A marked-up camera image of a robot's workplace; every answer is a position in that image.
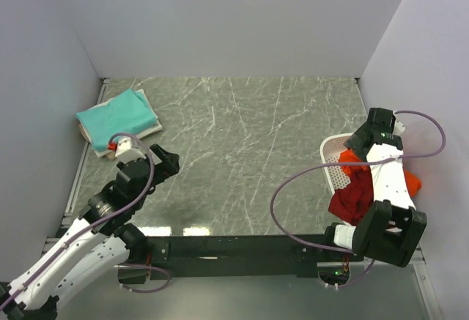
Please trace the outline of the orange t-shirt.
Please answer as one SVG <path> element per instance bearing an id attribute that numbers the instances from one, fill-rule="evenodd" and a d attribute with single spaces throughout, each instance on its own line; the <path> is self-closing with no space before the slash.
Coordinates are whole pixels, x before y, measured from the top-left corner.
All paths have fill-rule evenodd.
<path id="1" fill-rule="evenodd" d="M 359 161 L 359 158 L 351 149 L 347 149 L 339 155 L 340 163 L 358 163 Z M 350 178 L 350 180 L 359 179 L 363 182 L 366 181 L 366 184 L 372 187 L 372 175 L 368 166 L 345 165 L 342 166 L 341 169 Z M 416 196 L 419 190 L 422 188 L 421 180 L 406 169 L 404 170 L 404 176 L 410 197 Z"/>

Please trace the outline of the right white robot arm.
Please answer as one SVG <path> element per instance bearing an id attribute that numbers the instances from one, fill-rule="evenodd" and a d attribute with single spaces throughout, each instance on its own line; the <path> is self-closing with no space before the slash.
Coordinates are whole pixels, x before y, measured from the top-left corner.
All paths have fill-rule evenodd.
<path id="1" fill-rule="evenodd" d="M 322 254 L 339 260 L 354 254 L 405 267 L 427 225 L 413 196 L 420 181 L 404 170 L 403 143 L 395 131 L 393 111 L 371 108 L 367 120 L 344 142 L 339 170 L 349 184 L 335 190 L 329 211 L 340 219 Z"/>

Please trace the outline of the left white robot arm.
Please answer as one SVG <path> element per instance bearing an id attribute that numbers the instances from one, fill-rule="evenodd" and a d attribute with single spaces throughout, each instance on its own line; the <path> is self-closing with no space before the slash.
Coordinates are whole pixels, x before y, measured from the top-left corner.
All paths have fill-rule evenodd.
<path id="1" fill-rule="evenodd" d="M 8 319 L 55 319 L 58 309 L 85 285 L 121 263 L 146 268 L 152 247 L 130 223 L 156 186 L 180 171 L 177 154 L 152 145 L 130 148 L 116 178 L 92 196 L 62 238 L 30 269 L 1 285 Z"/>

